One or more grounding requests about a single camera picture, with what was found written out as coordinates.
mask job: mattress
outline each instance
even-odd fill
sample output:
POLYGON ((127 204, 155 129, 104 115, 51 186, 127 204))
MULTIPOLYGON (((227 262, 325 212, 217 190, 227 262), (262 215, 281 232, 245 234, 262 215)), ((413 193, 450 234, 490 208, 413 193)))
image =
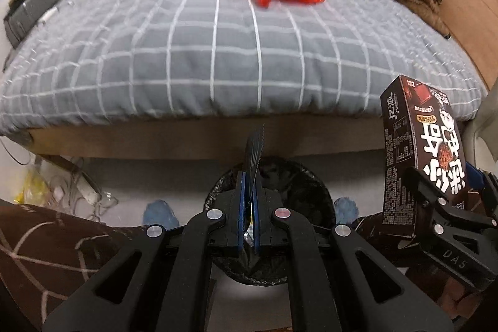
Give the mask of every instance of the mattress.
POLYGON ((380 116, 401 73, 472 119, 472 62, 393 0, 66 0, 0 84, 0 133, 132 117, 380 116))

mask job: cardboard box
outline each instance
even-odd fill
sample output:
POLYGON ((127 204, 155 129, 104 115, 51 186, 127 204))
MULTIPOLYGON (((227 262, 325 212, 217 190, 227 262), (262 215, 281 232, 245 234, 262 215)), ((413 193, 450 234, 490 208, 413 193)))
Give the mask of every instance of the cardboard box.
POLYGON ((380 232, 414 237, 415 202, 402 185, 406 168, 427 174, 450 203, 465 208, 465 158, 446 94, 400 75, 381 95, 386 149, 383 222, 380 232))

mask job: silver bolt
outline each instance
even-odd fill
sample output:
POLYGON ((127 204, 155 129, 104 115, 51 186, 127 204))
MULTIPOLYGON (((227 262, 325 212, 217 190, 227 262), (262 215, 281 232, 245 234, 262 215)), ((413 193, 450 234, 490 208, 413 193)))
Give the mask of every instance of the silver bolt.
POLYGON ((290 217, 290 210, 285 207, 280 207, 275 210, 275 215, 278 218, 289 218, 290 217))
POLYGON ((211 208, 206 215, 209 219, 220 219, 223 215, 223 211, 217 208, 211 208))
POLYGON ((150 238, 156 238, 162 234, 162 228, 159 225, 153 225, 147 228, 147 236, 150 238))
POLYGON ((339 236, 348 236, 351 234, 351 229, 347 225, 339 224, 336 226, 336 234, 339 236))
POLYGON ((434 232, 438 235, 441 235, 444 232, 444 228, 441 224, 434 225, 434 232))

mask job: gray suitcase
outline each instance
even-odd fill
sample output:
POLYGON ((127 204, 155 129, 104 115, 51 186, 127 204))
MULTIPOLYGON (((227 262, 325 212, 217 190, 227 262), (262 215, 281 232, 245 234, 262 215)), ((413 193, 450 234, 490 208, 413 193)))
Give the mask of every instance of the gray suitcase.
POLYGON ((43 14, 60 0, 25 0, 4 19, 7 38, 15 48, 43 14))

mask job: wooden panel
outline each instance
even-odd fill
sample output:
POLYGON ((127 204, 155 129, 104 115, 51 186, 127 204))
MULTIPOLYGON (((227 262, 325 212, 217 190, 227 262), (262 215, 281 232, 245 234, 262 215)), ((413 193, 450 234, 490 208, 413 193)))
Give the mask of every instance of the wooden panel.
POLYGON ((29 130, 36 154, 123 159, 242 158, 247 136, 265 124, 265 155, 290 157, 384 148, 378 118, 290 115, 62 126, 29 130))
POLYGON ((441 16, 491 89, 498 77, 498 0, 443 0, 441 16))

